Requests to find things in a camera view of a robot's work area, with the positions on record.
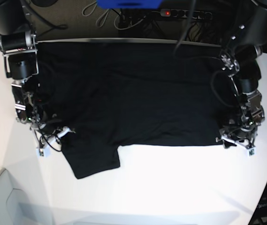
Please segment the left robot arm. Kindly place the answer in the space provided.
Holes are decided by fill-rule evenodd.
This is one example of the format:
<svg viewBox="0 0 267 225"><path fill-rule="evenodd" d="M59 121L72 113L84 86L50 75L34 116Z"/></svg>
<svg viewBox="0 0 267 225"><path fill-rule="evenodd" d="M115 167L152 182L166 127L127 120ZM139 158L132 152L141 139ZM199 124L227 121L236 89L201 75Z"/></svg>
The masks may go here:
<svg viewBox="0 0 267 225"><path fill-rule="evenodd" d="M255 153L258 127L265 120L261 105L262 94L258 90L261 72L256 59L267 43L267 0L239 1L234 22L221 45L222 72L231 83L234 103L226 103L214 88L217 72L210 81L217 99L230 109L221 122L220 137L223 147L238 146Z"/></svg>

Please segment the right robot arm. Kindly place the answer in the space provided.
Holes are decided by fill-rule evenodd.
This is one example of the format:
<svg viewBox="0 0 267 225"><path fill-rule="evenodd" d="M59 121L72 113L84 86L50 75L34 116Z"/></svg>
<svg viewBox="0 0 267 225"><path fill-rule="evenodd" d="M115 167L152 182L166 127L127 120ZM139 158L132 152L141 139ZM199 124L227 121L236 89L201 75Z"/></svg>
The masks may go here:
<svg viewBox="0 0 267 225"><path fill-rule="evenodd" d="M47 112L50 94L40 92L37 76L40 72L38 62L38 42L36 29L31 16L53 30L66 30L67 25L54 25L39 15L25 0L0 0L0 51L4 60L7 78L15 98L16 119L29 124L37 142L37 153L45 156L61 144L61 138L70 132L69 127L57 127L60 120L53 112Z"/></svg>

